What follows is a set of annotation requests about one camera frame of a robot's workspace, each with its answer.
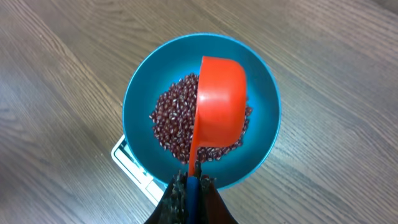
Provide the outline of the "red measuring scoop blue handle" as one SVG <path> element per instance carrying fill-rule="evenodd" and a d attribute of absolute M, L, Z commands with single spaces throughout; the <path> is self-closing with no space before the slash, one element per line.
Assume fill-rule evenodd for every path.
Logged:
<path fill-rule="evenodd" d="M 199 147 L 226 147 L 243 130 L 247 99 L 246 74 L 236 61 L 204 56 L 197 88 L 197 106 L 187 178 L 187 223 L 195 223 L 199 180 L 194 176 Z"/>

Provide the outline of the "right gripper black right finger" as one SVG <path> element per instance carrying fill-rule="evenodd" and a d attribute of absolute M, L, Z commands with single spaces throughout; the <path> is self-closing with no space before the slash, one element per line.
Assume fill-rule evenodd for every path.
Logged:
<path fill-rule="evenodd" d="M 199 178 L 197 223 L 238 224 L 214 185 L 216 179 L 202 174 L 200 162 L 196 162 L 195 168 L 195 177 Z"/>

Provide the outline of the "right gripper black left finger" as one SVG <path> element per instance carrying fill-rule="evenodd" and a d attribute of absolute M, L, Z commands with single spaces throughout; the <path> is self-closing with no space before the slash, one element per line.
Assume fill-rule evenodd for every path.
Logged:
<path fill-rule="evenodd" d="M 184 224 L 187 219 L 185 201 L 187 174 L 179 171 L 169 182 L 154 212 L 145 224 Z"/>

